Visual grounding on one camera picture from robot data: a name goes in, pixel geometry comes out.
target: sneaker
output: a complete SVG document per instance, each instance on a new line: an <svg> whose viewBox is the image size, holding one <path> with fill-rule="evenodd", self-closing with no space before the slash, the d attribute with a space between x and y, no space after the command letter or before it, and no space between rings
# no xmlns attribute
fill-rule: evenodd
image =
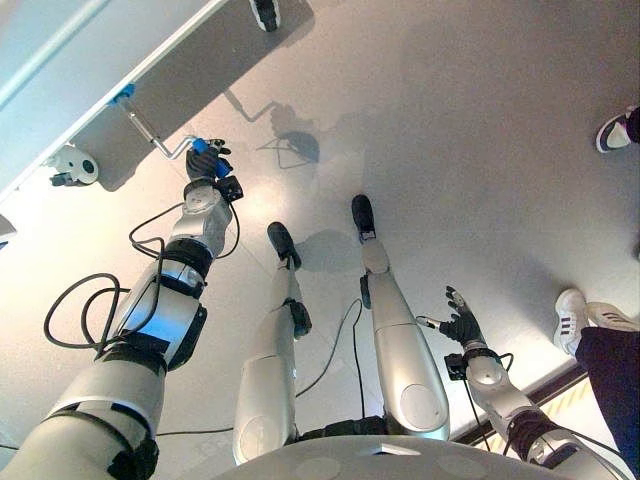
<svg viewBox="0 0 640 480"><path fill-rule="evenodd" d="M596 148L600 153L619 150L631 144L627 134L627 120L636 106L627 107L622 115L615 116L606 122L596 135Z"/></svg>
<svg viewBox="0 0 640 480"><path fill-rule="evenodd" d="M622 332L640 331L638 325L609 303L589 302L587 304L587 317L602 328L610 328Z"/></svg>
<svg viewBox="0 0 640 480"><path fill-rule="evenodd" d="M353 215L353 223L356 224L358 229L360 243L364 243L370 238L376 238L373 209L366 195L360 194L353 197L353 200L351 200L351 213Z"/></svg>
<svg viewBox="0 0 640 480"><path fill-rule="evenodd" d="M556 313L559 318L553 343L569 355L576 354L582 339L580 332L589 326L586 307L584 295L575 288L565 290L556 300Z"/></svg>

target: black foot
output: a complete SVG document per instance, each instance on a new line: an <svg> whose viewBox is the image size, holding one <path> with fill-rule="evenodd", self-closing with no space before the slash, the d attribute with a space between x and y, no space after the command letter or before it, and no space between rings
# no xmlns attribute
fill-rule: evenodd
<svg viewBox="0 0 640 480"><path fill-rule="evenodd" d="M356 195L351 200L351 213L353 214L353 222L358 229L360 242L376 238L376 229L373 224L373 209L371 202L366 195Z"/></svg>
<svg viewBox="0 0 640 480"><path fill-rule="evenodd" d="M298 252L296 252L296 247L293 244L293 239L287 227L280 222L273 222L267 227L267 235L269 236L271 245L276 249L278 258L280 258L280 260L291 258L294 268L298 270L302 265L302 260L300 260Z"/></svg>

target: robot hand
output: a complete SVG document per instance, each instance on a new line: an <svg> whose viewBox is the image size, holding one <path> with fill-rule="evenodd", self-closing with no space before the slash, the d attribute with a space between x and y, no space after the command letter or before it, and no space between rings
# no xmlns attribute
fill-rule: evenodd
<svg viewBox="0 0 640 480"><path fill-rule="evenodd" d="M476 317L471 312L469 305L465 302L458 291L447 285L445 296L449 299L448 305L456 313L451 314L453 322L442 322L439 330L451 340L460 342L466 348L473 343L485 345L484 337L480 331L480 326Z"/></svg>

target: white floor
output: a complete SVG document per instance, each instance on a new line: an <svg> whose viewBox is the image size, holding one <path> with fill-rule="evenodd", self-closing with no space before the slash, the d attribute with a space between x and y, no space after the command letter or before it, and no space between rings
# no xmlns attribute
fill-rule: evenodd
<svg viewBox="0 0 640 480"><path fill-rule="evenodd" d="M276 263L265 233L273 220L289 227L304 262L298 279L314 328L296 345L300 387L319 373L359 295L349 208L359 192L372 199L379 238L414 313L446 319L444 287L454 285L490 345L515 354L511 378L520 388L571 361L551 343L553 303L564 287L637 316L638 146L602 156L592 145L602 121L637 102L637 3L613 3L310 2L302 34L168 139L228 139L245 198L236 203L240 247L211 269L202 300L209 320L193 359L167 380L160 430L231 425L240 366ZM261 148L278 138L304 155ZM182 161L155 152L115 192L53 189L47 173L0 205L19 232L0 252L2 443L24 440L92 358L46 342L50 304L93 272L117 273L130 286L146 257L128 246L128 231L180 201L186 182ZM175 219L149 233L168 234ZM59 336L81 340L88 292L57 315ZM300 431L359 415L346 327L327 376L297 403ZM369 312L358 328L367 413L380 413ZM425 336L446 379L442 357L460 349L433 331ZM452 430L463 431L473 422L464 388L445 384ZM161 438L157 478L210 478L231 468L230 439ZM10 456L0 450L0 466Z"/></svg>

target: person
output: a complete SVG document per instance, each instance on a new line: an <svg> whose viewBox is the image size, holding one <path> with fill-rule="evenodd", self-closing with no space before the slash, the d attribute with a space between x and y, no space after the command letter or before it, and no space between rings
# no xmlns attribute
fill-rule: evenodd
<svg viewBox="0 0 640 480"><path fill-rule="evenodd" d="M608 303L586 303L575 288L563 291L555 305L554 344L572 355L589 374L602 416L622 457L638 477L640 430L640 327Z"/></svg>
<svg viewBox="0 0 640 480"><path fill-rule="evenodd" d="M600 153L620 150L632 143L640 143L640 107L627 107L626 112L609 119L596 135Z"/></svg>

